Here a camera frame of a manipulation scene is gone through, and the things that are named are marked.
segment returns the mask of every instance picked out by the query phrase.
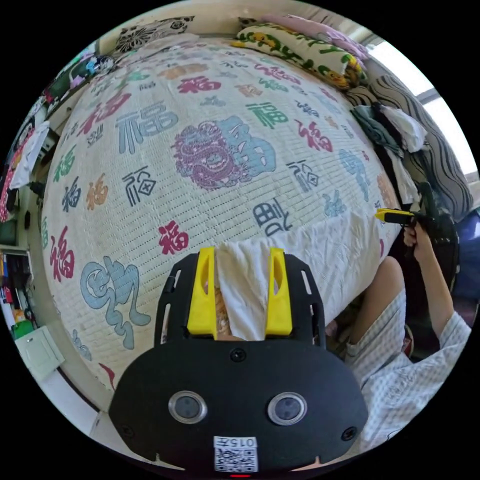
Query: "bed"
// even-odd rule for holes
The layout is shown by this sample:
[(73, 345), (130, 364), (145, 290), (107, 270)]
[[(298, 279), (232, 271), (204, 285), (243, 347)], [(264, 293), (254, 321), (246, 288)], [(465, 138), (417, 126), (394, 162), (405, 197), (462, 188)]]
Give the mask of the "bed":
[(310, 264), (328, 324), (400, 231), (374, 219), (399, 204), (340, 91), (227, 39), (162, 48), (90, 83), (45, 190), (48, 285), (108, 390), (153, 346), (158, 299), (183, 256), (216, 247), (218, 330), (260, 340), (269, 246)]

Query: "bedspread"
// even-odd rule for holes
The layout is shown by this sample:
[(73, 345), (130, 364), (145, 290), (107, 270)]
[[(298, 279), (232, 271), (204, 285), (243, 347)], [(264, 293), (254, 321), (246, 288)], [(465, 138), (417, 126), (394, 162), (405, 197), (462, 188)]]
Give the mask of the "bedspread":
[(62, 323), (107, 389), (153, 346), (164, 282), (189, 253), (355, 210), (373, 232), (357, 251), (386, 255), (398, 229), (371, 222), (395, 193), (350, 109), (296, 66), (219, 39), (141, 49), (90, 84), (52, 160), (42, 248)]

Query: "cabinet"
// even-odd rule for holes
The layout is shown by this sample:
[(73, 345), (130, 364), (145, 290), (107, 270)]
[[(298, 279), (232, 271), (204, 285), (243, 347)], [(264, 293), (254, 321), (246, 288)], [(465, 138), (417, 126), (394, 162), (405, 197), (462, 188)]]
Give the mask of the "cabinet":
[(65, 361), (46, 326), (15, 340), (15, 344), (37, 382), (47, 378)]

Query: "person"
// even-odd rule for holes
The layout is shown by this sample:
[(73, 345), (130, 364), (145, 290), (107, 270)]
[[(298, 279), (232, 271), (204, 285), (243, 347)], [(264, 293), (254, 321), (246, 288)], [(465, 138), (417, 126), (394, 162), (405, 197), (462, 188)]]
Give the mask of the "person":
[(440, 350), (417, 363), (403, 353), (407, 304), (404, 277), (399, 263), (387, 256), (364, 293), (345, 356), (360, 385), (368, 420), (345, 455), (324, 464), (317, 458), (297, 470), (340, 462), (391, 439), (437, 393), (467, 343), (471, 329), (454, 310), (429, 236), (417, 223), (405, 228), (403, 241), (414, 247)]

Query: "hand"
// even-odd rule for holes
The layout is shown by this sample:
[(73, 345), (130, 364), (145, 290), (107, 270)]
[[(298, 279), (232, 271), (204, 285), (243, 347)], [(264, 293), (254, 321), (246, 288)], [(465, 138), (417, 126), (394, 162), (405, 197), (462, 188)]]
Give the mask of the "hand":
[(403, 243), (407, 247), (414, 247), (413, 256), (419, 264), (435, 256), (430, 237), (418, 222), (415, 227), (405, 227)]

